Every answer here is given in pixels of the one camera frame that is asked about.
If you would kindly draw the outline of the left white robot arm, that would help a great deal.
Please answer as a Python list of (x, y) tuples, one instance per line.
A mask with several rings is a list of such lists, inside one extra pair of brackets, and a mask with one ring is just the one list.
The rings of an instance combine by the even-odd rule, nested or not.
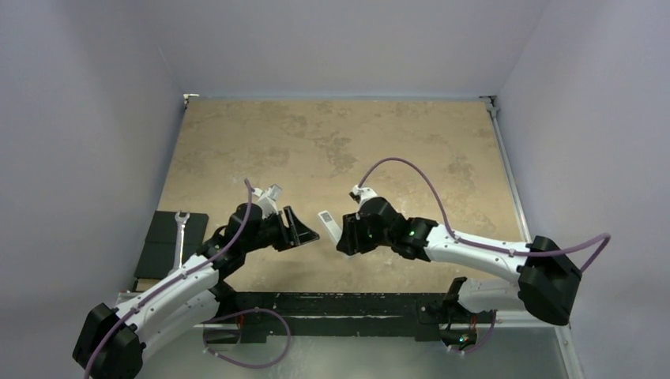
[(250, 252), (285, 251), (318, 239), (289, 206), (266, 215), (259, 205), (240, 204), (176, 272), (114, 308), (94, 307), (73, 359), (86, 378), (134, 378), (153, 353), (195, 325), (230, 321), (241, 328), (248, 312), (225, 278)]

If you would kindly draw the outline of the white remote control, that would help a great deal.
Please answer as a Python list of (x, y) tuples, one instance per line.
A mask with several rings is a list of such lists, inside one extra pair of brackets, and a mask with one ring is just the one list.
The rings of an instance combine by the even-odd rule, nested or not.
[(321, 222), (322, 226), (325, 228), (326, 233), (330, 241), (332, 242), (335, 250), (337, 250), (336, 244), (341, 237), (342, 226), (334, 219), (332, 214), (327, 210), (319, 212), (318, 219)]

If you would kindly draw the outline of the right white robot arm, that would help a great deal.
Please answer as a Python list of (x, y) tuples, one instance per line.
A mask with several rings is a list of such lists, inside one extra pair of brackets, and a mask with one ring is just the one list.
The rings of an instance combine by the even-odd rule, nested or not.
[(342, 217), (337, 251), (348, 256), (386, 246), (409, 260), (474, 268), (492, 280), (466, 279), (450, 288), (443, 309), (453, 321), (489, 310), (526, 310), (552, 325), (567, 325), (582, 271), (555, 243), (537, 237), (530, 243), (465, 236), (452, 238), (446, 226), (421, 217), (404, 217), (383, 197), (364, 201)]

